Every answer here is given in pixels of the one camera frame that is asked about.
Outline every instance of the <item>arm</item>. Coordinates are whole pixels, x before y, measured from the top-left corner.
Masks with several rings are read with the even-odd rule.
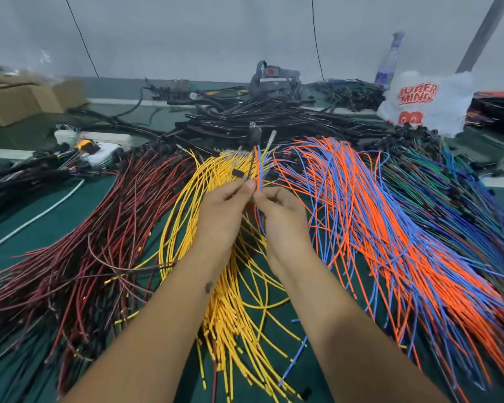
[[[266,216],[269,265],[288,292],[335,401],[447,402],[317,257],[299,199],[281,188],[263,189],[254,199]]]
[[[204,196],[193,245],[148,304],[64,398],[64,403],[172,402],[255,182]]]

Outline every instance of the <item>white wall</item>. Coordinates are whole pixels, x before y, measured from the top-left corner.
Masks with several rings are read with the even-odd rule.
[[[314,0],[325,77],[373,80],[398,30],[399,70],[453,73],[492,1]],[[100,76],[248,81],[265,59],[320,79],[310,0],[69,2]],[[47,48],[58,72],[94,74],[65,0],[0,0],[0,31],[2,63]],[[477,64],[486,88],[504,88],[495,53],[504,60],[504,22]]]

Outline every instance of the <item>red text on bag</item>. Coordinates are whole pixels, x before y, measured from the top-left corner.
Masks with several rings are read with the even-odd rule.
[[[437,90],[438,84],[433,82],[402,87],[398,92],[399,104],[410,105],[414,103],[430,103],[435,99]]]
[[[422,124],[423,113],[422,112],[401,112],[398,118],[398,124],[403,125],[405,123],[410,123],[413,126]]]

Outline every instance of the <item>gray pole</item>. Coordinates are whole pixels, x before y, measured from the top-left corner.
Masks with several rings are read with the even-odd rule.
[[[474,39],[470,43],[469,49],[466,50],[465,56],[456,73],[471,71],[478,58],[482,54],[484,47],[497,29],[498,23],[504,15],[504,0],[494,0],[485,16],[482,24],[478,28]]]

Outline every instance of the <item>small dark tattoo on wrist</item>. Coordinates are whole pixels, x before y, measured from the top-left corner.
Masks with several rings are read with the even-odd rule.
[[[206,294],[209,294],[211,292],[211,289],[213,288],[213,282],[208,282],[206,285],[205,285],[205,293]]]

